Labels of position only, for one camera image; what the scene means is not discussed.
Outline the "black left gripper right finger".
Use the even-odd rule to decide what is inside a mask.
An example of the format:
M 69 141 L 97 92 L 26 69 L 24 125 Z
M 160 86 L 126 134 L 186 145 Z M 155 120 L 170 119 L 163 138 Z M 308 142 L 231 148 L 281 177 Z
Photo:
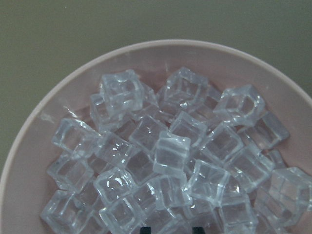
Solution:
M 192 234 L 206 234 L 203 227 L 192 227 Z

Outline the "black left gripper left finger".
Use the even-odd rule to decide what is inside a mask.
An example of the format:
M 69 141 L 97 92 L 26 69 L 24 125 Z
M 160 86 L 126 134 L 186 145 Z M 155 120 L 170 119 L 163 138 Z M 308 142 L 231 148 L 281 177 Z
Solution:
M 140 234 L 151 234 L 151 227 L 141 227 Z

